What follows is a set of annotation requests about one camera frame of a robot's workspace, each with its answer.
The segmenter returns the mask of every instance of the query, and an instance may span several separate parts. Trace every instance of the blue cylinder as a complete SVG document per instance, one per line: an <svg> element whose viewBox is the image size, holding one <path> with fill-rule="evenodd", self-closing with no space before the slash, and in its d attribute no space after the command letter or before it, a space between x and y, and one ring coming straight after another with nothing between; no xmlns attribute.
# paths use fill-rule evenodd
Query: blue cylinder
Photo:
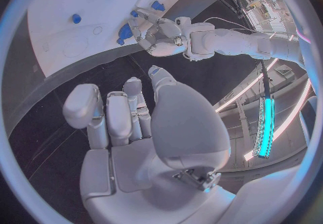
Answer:
<svg viewBox="0 0 323 224"><path fill-rule="evenodd" d="M79 22L81 22L81 17L80 17L80 15L79 14L74 14L74 15L72 15L72 20L73 20L73 22L75 23L75 24L78 24Z"/></svg>

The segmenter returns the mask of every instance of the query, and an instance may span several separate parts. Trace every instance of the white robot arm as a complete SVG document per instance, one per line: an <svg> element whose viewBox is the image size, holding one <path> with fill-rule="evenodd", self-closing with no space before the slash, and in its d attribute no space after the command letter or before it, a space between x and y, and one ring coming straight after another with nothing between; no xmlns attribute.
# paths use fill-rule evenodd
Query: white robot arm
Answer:
<svg viewBox="0 0 323 224"><path fill-rule="evenodd" d="M137 42L152 56L164 57L183 53L192 61L212 57L215 52L223 55L248 54L255 59L271 57L296 62L304 68L303 57L297 42L273 38L265 33L243 34L233 30L215 29L211 23L191 23L188 17L178 17L175 22L159 18L144 9L137 10L140 17L153 23L145 38L141 37L135 18L129 25ZM154 34L160 31L168 37L156 41Z"/></svg>

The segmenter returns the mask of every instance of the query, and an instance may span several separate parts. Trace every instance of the black floor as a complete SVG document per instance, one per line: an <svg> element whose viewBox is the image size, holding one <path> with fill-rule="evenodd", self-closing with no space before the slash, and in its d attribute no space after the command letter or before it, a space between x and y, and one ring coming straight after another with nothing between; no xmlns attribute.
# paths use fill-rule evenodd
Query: black floor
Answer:
<svg viewBox="0 0 323 224"><path fill-rule="evenodd" d="M193 21L202 22L208 17L222 17L242 24L220 2L215 2ZM210 22L217 28L235 27L220 20ZM190 62L181 54L155 58L142 51L82 73L39 101L15 127L10 144L30 183L69 221L93 223L82 205L79 191L81 165L89 150L87 134L85 130L75 130L65 122L62 115L65 99L76 85L94 83L99 86L105 101L110 91L122 90L124 82L135 76L142 80L143 93L152 112L155 103L147 76L152 65L165 68L176 80L191 86L211 104L216 104L254 69L255 62L247 55L229 57L220 54Z"/></svg>

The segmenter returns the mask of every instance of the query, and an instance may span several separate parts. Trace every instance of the led light strip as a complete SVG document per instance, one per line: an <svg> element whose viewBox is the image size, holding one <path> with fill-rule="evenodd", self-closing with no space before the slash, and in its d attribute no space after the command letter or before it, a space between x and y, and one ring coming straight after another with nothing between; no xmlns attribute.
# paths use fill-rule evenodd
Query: led light strip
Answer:
<svg viewBox="0 0 323 224"><path fill-rule="evenodd" d="M276 58L272 63L267 67L267 71L270 70L270 68L278 61ZM240 91L237 95L235 95L232 99L230 99L227 103L223 104L219 108L215 110L216 113L230 105L233 101L236 101L240 96L242 96L248 89L250 89L254 84L256 84L261 78L263 77L263 74L261 73L252 83L247 85L242 91Z"/></svg>
<svg viewBox="0 0 323 224"><path fill-rule="evenodd" d="M293 121L293 119L297 115L298 111L302 107L302 105L306 99L307 93L310 90L310 87L311 87L311 82L308 79L299 101L297 102L296 106L294 107L294 109L292 110L290 115L287 117L285 122L275 131L275 133L273 134L272 141L275 141L283 133L283 131L290 125L290 123ZM253 158L252 150L250 152L248 152L247 154L245 154L244 158L246 159L246 161L252 159Z"/></svg>

